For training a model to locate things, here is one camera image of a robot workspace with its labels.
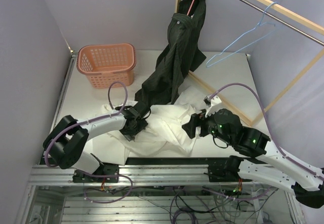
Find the white shirt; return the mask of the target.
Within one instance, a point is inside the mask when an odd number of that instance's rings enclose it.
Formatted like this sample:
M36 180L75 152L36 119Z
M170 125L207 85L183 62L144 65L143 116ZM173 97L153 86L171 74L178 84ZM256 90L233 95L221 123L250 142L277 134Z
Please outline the white shirt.
M92 140L92 153L104 163L123 165L129 156L153 157L163 152L189 156L195 145L182 125L203 105L205 95L193 86L185 89L173 105L153 105L148 125L131 141L119 131Z

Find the dark striped shirt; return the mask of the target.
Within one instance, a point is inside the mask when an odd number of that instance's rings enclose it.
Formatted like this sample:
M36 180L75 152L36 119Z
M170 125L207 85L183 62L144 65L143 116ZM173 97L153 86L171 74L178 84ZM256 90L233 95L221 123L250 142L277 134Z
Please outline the dark striped shirt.
M182 0L168 26L168 45L158 56L155 71L135 93L135 100L147 106L173 104L178 89L190 71L195 71L206 59L198 48L200 32L206 17L206 0Z

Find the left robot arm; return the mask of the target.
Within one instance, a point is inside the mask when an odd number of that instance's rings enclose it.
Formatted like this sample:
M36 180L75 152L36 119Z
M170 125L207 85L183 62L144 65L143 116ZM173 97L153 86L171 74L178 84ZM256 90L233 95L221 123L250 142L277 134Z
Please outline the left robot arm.
M117 182L118 170L109 170L96 156L86 153L86 143L110 131L119 131L127 141L134 140L148 125L146 119L150 113L150 107L137 102L134 106L119 106L110 114L84 121L64 116L43 142L45 163L49 167L75 168L92 182L101 178Z

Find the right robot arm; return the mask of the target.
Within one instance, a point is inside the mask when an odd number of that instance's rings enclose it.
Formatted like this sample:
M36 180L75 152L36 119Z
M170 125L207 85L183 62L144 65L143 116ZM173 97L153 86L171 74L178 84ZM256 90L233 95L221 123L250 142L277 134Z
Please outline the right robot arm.
M323 169L311 166L278 146L258 129L243 126L237 115L220 109L212 115L203 110L192 114L182 129L189 138L211 135L232 147L241 156L230 156L223 169L228 181L256 180L282 189L301 204L323 206Z

